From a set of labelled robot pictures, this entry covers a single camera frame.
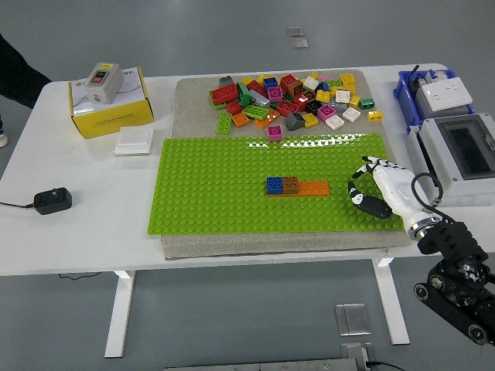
table leg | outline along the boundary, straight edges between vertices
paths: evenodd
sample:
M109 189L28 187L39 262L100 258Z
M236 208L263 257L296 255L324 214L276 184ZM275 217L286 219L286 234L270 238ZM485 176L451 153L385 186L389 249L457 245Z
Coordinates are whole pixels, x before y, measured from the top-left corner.
M118 275L118 283L115 292L114 310L111 314L110 329L108 330L105 358L122 357L127 320L131 308L132 288L134 287L135 271L115 271L115 274Z
M374 275L377 279L392 345L410 344L408 330L405 327L404 316L395 290L394 278L388 266L391 260L391 258L372 259Z

gray floor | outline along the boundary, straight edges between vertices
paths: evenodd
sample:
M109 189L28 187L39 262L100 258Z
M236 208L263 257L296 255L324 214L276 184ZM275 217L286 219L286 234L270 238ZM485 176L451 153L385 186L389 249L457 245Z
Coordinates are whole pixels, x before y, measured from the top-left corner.
M494 17L491 0L3 0L0 32L52 80L85 77L100 61L141 66L148 77L443 63L462 77L475 109L495 115ZM287 26L304 28L309 49L290 49ZM1 175L29 110L0 97L0 113L11 139L0 149ZM411 337L401 346L390 345L369 261L141 271L123 359L103 358L113 273L0 277L0 369L339 358L340 344L356 339L339 336L333 307L351 302L366 304L373 333L358 340L372 342L380 360L409 371L492 369L493 347L475 346L414 299L414 284L438 260L391 265Z

white switch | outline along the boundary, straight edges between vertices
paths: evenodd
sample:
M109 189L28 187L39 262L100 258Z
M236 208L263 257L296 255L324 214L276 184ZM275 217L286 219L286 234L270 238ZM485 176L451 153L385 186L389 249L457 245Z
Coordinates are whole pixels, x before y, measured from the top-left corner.
M464 106L473 102L460 77L427 83L421 88L433 112Z

red lego brick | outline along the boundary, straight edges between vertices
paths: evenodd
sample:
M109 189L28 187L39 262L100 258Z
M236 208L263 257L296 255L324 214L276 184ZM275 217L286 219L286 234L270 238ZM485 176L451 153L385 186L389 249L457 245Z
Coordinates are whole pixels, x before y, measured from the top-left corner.
M239 98L237 85L231 83L225 87L219 87L211 92L212 101L214 104L222 104Z
M282 88L282 91L284 93L286 93L288 91L288 85L292 82L292 81L296 81L297 79L289 74L287 76L283 76L283 78L280 79L280 87Z
M290 114L294 114L299 112L299 105L283 100L277 106L277 111L284 117L289 116Z
M249 90L254 90L256 93L261 94L263 97L268 99L266 90L256 80L252 80L248 85L246 85L246 88L248 88Z
M291 97L294 98L296 95L302 94L302 92L302 81L294 80L288 84L288 95L290 95Z
M245 107L241 106L237 100L232 100L230 103L227 103L227 112L233 116L242 112L243 109L245 109Z

green baseplate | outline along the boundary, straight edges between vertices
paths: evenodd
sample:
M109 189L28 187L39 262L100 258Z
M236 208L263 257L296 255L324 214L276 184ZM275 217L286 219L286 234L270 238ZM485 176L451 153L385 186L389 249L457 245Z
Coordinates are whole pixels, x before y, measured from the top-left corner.
M180 138L163 142L149 234L399 230L356 209L347 192L362 156L387 158L380 134L266 138ZM330 196L266 196L269 176L326 180ZM355 181L381 197L371 175Z

